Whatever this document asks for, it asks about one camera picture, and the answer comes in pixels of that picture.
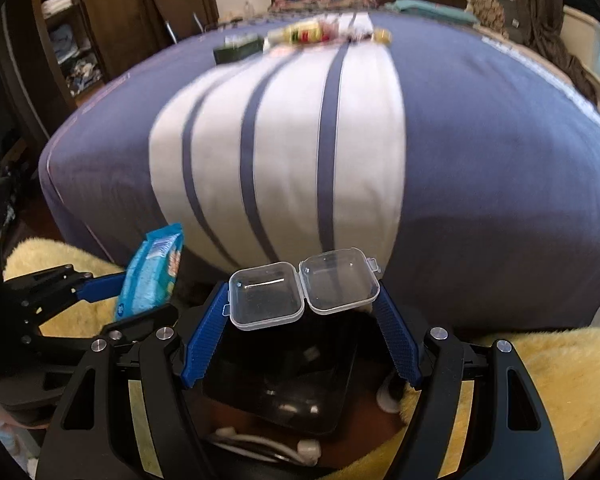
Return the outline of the blue wet wipes packet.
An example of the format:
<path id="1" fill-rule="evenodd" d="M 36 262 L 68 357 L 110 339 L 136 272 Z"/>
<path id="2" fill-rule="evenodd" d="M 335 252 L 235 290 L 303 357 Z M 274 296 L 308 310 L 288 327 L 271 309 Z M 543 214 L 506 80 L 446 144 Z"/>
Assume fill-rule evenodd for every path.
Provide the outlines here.
<path id="1" fill-rule="evenodd" d="M 158 308 L 171 298 L 181 254 L 184 232 L 179 223 L 145 235 L 126 268 L 114 317 L 117 321 Z"/>

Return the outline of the clear plastic hinged small box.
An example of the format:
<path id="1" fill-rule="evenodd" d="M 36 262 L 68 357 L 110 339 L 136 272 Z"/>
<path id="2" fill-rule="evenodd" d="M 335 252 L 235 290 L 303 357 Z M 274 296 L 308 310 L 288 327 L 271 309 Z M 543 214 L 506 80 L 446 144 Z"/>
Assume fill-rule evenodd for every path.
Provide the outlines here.
<path id="1" fill-rule="evenodd" d="M 352 247 L 323 252 L 294 266 L 279 261 L 236 271 L 226 315 L 244 332 L 297 322 L 306 309 L 333 315 L 367 308 L 380 294 L 376 259 Z"/>

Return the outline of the dark green bottle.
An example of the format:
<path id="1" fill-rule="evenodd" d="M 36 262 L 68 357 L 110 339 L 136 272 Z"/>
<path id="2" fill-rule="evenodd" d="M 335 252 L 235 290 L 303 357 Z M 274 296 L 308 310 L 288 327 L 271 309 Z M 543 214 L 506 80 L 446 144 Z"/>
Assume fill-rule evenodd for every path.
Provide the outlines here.
<path id="1" fill-rule="evenodd" d="M 263 46 L 264 38 L 257 34 L 226 37 L 219 47 L 213 49 L 215 64 L 237 63 L 251 55 L 261 53 Z"/>

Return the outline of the black trash bin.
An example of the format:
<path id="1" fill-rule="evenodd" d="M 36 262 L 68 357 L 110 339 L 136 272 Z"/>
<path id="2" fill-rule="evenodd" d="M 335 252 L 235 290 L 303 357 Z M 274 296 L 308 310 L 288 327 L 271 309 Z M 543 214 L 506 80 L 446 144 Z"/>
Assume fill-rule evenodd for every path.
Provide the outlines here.
<path id="1" fill-rule="evenodd" d="M 296 322 L 250 332 L 228 324 L 202 392 L 277 426 L 329 434 L 340 422 L 365 317 L 306 312 Z"/>

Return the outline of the yellow fluffy rug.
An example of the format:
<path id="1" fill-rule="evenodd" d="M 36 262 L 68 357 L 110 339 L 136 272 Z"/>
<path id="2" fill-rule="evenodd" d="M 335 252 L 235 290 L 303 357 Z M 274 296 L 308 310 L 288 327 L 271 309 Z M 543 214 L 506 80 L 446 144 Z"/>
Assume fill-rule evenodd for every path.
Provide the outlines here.
<path id="1" fill-rule="evenodd" d="M 115 264 L 57 240 L 29 238 L 19 243 L 6 261 L 4 279 L 72 263 L 96 278 L 119 272 Z M 114 299 L 89 304 L 80 301 L 68 312 L 43 324 L 46 336 L 94 336 L 114 320 Z M 527 367 L 552 424 L 565 479 L 574 478 L 600 443 L 600 328 L 559 333 L 507 335 Z M 440 471 L 452 474 L 460 466 L 466 440 L 474 386 L 463 384 L 448 452 Z M 405 429 L 351 465 L 321 479 L 380 479 L 398 449 Z"/>

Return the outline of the blue white striped bed cover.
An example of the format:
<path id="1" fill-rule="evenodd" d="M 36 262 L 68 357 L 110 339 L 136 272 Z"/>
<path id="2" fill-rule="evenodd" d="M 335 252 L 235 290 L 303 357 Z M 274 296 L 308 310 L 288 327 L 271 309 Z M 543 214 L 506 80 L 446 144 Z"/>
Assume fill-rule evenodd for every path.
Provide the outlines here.
<path id="1" fill-rule="evenodd" d="M 598 109 L 490 32 L 336 22 L 391 40 L 220 65 L 215 30 L 106 84 L 38 164 L 65 240 L 125 266 L 176 222 L 193 278 L 356 247 L 434 323 L 600 326 Z"/>

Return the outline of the dark wooden wardrobe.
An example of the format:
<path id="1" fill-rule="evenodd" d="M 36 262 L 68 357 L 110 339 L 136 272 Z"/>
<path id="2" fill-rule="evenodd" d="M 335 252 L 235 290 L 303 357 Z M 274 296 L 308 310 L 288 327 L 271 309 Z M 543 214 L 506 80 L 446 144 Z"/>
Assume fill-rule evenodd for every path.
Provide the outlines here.
<path id="1" fill-rule="evenodd" d="M 3 0 L 0 123 L 41 151 L 97 90 L 218 18 L 216 0 Z"/>

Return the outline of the yellow cream tube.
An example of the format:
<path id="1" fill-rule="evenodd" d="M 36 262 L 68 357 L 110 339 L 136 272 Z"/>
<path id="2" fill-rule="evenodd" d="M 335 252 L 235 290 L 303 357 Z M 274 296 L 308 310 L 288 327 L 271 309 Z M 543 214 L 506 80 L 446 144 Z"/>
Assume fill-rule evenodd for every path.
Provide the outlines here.
<path id="1" fill-rule="evenodd" d="M 324 30 L 319 21 L 305 21 L 274 29 L 266 35 L 270 47 L 305 47 L 325 41 Z"/>

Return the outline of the teal folded pillow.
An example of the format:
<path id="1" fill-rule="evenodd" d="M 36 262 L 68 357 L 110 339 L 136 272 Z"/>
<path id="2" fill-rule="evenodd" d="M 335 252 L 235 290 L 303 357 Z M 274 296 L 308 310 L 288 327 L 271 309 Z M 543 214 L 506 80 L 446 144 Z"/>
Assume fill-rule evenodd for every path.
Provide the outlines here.
<path id="1" fill-rule="evenodd" d="M 466 26 L 479 24 L 478 18 L 466 10 L 426 0 L 394 0 L 385 3 L 384 8 L 392 12 L 428 18 L 428 20 L 441 23 Z"/>

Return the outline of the patterned brown bag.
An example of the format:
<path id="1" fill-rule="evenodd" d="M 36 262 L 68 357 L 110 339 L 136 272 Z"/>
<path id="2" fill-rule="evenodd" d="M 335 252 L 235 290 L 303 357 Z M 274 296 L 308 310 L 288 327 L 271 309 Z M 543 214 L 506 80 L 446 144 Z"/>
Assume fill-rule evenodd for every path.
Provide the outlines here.
<path id="1" fill-rule="evenodd" d="M 505 39 L 524 41 L 516 0 L 469 0 L 470 10 L 483 27 Z"/>

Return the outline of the brown curtain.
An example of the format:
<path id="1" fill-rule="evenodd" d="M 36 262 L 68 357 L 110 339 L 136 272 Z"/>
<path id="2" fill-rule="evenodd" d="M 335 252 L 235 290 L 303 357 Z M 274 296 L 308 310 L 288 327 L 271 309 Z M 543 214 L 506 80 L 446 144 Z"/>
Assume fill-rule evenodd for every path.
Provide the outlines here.
<path id="1" fill-rule="evenodd" d="M 516 0 L 521 43 L 553 63 L 572 81 L 593 105 L 597 104 L 594 86 L 585 76 L 582 63 L 562 41 L 564 24 L 562 0 Z"/>

